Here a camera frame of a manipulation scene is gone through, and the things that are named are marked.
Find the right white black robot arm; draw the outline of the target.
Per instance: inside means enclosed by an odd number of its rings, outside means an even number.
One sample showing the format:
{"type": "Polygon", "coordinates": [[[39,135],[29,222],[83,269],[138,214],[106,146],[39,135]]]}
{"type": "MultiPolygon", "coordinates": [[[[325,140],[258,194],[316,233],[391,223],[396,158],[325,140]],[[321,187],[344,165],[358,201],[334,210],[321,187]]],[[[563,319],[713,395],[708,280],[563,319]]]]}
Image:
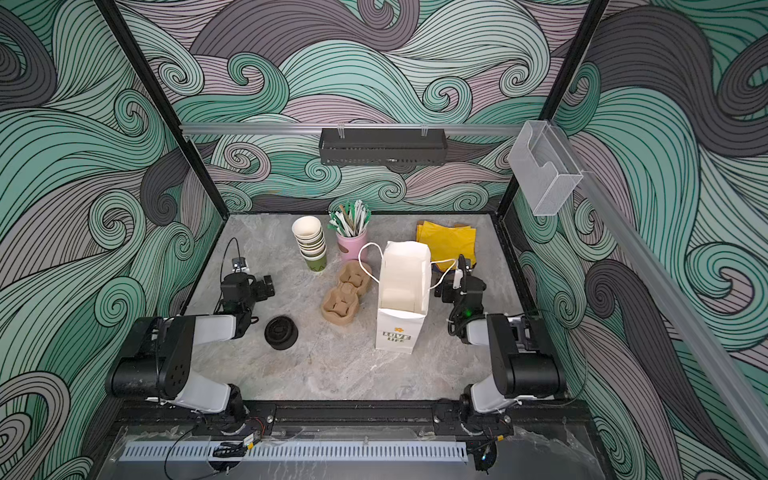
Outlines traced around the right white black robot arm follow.
{"type": "Polygon", "coordinates": [[[445,271],[435,296],[452,309],[447,333],[466,345],[489,349],[491,373],[467,386],[459,400],[458,417],[500,414],[526,400],[553,399],[566,387],[558,360],[538,342],[526,314],[488,313],[483,305],[487,284],[473,274],[471,262],[460,255],[445,271]]]}

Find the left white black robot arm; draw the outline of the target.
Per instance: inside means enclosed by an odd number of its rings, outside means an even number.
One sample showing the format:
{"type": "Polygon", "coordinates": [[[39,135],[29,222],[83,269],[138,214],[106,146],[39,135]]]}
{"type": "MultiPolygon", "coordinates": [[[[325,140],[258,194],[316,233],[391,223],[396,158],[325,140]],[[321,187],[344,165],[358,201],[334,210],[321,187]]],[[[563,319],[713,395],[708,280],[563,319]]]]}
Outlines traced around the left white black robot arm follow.
{"type": "Polygon", "coordinates": [[[271,276],[245,272],[241,258],[233,265],[235,270],[221,279],[216,312],[142,317],[133,323],[106,376],[108,396],[246,420],[248,411],[237,386],[210,380],[192,368],[196,346],[243,337],[258,321],[254,305],[275,295],[271,276]]]}

